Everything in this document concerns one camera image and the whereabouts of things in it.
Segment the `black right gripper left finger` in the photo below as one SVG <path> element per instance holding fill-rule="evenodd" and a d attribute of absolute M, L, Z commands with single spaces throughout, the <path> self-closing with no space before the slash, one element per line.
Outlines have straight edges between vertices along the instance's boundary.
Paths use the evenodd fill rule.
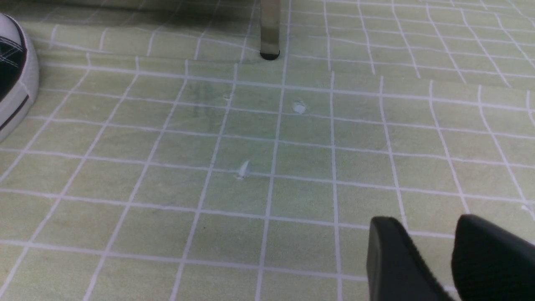
<path fill-rule="evenodd" d="M 405 227 L 393 217 L 369 225 L 367 282 L 371 301 L 452 301 Z"/>

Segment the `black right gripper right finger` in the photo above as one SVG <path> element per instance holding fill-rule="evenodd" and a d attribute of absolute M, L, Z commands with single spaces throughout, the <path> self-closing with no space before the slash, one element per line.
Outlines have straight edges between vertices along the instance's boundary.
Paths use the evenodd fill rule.
<path fill-rule="evenodd" d="M 535 299 L 534 245 L 477 215 L 457 221 L 451 270 L 463 301 Z"/>

